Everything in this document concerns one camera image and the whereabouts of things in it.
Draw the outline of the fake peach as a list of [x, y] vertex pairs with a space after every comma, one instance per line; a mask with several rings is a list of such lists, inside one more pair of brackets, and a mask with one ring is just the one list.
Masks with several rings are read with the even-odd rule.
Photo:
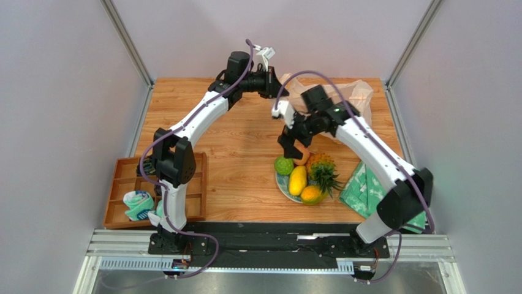
[[301, 144], [299, 141], [294, 144], [294, 147], [296, 147], [296, 149], [302, 153], [301, 159], [293, 159], [294, 164], [297, 166], [306, 165], [306, 163], [311, 155], [309, 149], [307, 147], [305, 147], [303, 144]]

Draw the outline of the green bumpy fake fruit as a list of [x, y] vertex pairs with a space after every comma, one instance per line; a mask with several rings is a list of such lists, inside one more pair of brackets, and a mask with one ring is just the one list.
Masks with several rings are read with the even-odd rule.
[[277, 174], [282, 176], [289, 176], [294, 169], [293, 159], [288, 159], [284, 156], [279, 156], [274, 161], [274, 170]]

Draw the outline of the yellow fake fruit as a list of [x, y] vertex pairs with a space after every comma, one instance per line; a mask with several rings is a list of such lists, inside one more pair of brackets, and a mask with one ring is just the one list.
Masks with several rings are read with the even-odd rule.
[[289, 193], [292, 196], [300, 196], [308, 183], [305, 166], [297, 166], [289, 176]]

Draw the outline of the fake pineapple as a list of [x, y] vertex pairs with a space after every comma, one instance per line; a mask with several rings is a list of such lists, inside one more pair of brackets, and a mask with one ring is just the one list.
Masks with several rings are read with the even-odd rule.
[[342, 190], [342, 183], [338, 181], [339, 175], [336, 173], [336, 164], [329, 155], [311, 154], [305, 167], [309, 178], [318, 185], [323, 194], [333, 198], [334, 190]]

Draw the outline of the yellow green fake mango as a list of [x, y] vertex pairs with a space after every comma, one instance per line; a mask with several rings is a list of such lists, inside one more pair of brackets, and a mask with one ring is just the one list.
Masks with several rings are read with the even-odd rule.
[[300, 194], [300, 198], [303, 204], [305, 205], [316, 205], [320, 203], [328, 193], [323, 191], [318, 185], [310, 185], [306, 186], [302, 193]]

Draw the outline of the banana print plastic bag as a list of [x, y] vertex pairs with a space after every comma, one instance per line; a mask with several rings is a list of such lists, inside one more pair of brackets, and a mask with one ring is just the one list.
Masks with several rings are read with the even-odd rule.
[[[289, 96], [282, 97], [281, 100], [290, 101], [296, 111], [306, 114], [307, 108], [303, 98], [301, 97], [301, 93], [317, 85], [318, 83], [304, 85], [301, 80], [294, 78], [286, 85], [286, 90], [288, 90]], [[371, 127], [372, 113], [370, 102], [374, 94], [372, 87], [362, 80], [356, 80], [351, 83], [337, 83], [336, 86], [344, 96], [345, 100], [359, 111], [360, 116], [363, 117], [367, 125]]]

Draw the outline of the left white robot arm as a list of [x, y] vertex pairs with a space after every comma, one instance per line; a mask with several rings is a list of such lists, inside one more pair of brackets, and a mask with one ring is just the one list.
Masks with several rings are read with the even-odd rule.
[[164, 193], [164, 215], [154, 217], [153, 225], [177, 235], [187, 224], [185, 213], [187, 184], [195, 175], [194, 147], [206, 130], [226, 114], [245, 92], [257, 92], [271, 99], [281, 90], [269, 60], [275, 50], [255, 47], [253, 53], [234, 51], [227, 67], [209, 85], [206, 94], [182, 121], [154, 134], [151, 160]]

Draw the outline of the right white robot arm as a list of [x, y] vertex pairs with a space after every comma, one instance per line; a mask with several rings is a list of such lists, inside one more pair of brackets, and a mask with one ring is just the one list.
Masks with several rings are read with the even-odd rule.
[[315, 86], [302, 93], [308, 110], [299, 114], [289, 101], [279, 100], [272, 109], [274, 119], [282, 119], [285, 127], [278, 138], [287, 158], [301, 158], [294, 146], [300, 141], [311, 144], [313, 136], [329, 132], [348, 146], [377, 176], [385, 197], [372, 213], [356, 228], [356, 237], [371, 244], [393, 230], [399, 230], [411, 219], [429, 208], [433, 193], [433, 174], [415, 168], [391, 150], [356, 114], [348, 102], [334, 104], [323, 86]]

